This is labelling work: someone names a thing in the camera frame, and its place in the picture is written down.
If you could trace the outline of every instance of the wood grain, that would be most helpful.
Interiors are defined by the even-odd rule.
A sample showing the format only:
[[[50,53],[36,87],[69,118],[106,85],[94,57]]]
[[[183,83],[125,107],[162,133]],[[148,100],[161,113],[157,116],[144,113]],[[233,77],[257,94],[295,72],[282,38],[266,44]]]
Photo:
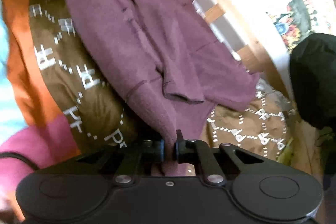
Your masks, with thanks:
[[[239,51],[237,51],[237,53],[239,54],[241,58],[241,62],[251,72],[262,72],[263,71],[262,65],[259,63],[258,59],[252,53],[248,45],[241,48]]]
[[[224,15],[224,10],[219,4],[212,6],[208,11],[205,12],[205,21],[209,24],[214,22],[217,18]]]
[[[320,148],[316,146],[318,130],[303,121],[297,114],[291,132],[294,137],[294,155],[291,166],[312,175],[322,185],[323,170],[320,163]],[[316,214],[316,220],[319,224],[324,224],[326,221],[324,201]]]

